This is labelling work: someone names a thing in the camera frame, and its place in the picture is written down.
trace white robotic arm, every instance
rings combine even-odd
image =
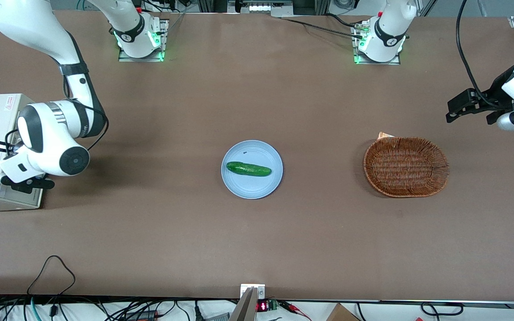
[[[387,0],[381,16],[366,22],[369,30],[363,35],[359,51],[376,62],[391,61],[401,50],[416,13],[414,0]]]
[[[487,124],[497,123],[502,130],[514,131],[514,66],[499,75],[480,95],[473,88],[463,91],[448,102],[448,108],[449,113],[445,115],[448,123],[467,114],[491,111]]]
[[[145,57],[159,47],[151,41],[155,18],[138,14],[130,0],[89,2],[108,18],[129,56]],[[77,43],[56,19],[49,0],[0,0],[0,32],[49,55],[73,92],[66,100],[23,108],[17,120],[22,142],[0,167],[14,183],[45,173],[77,175],[87,167],[90,155],[74,138],[97,136],[108,123]]]

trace table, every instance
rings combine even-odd
[[[111,129],[43,209],[0,213],[0,293],[24,293],[58,254],[77,275],[70,294],[235,297],[265,283],[294,299],[514,301],[514,132],[481,114],[445,122],[447,101],[470,86],[454,19],[416,18],[401,66],[359,66],[346,37],[227,14],[186,15],[163,63],[118,63],[99,12],[57,16]],[[514,63],[514,29],[464,18],[461,33],[486,89]],[[61,81],[51,59],[0,34],[0,93],[60,99]],[[447,187],[376,193],[361,163],[379,131],[440,146]],[[258,201],[220,176],[225,152],[249,139],[284,162],[281,185]],[[68,282],[55,262],[34,292]]]

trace brown basket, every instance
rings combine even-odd
[[[370,184],[389,197],[428,197],[447,183],[449,165],[436,144],[420,137],[387,137],[366,151]]]

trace cucumber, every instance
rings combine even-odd
[[[228,170],[239,175],[265,177],[269,176],[271,173],[271,169],[268,167],[241,162],[229,162],[226,164],[226,167]]]

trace plate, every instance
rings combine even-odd
[[[229,162],[242,162],[269,167],[266,177],[239,175],[228,170]],[[222,178],[227,189],[246,199],[259,199],[272,193],[283,177],[283,161],[273,146],[260,140],[245,140],[230,148],[222,162]]]

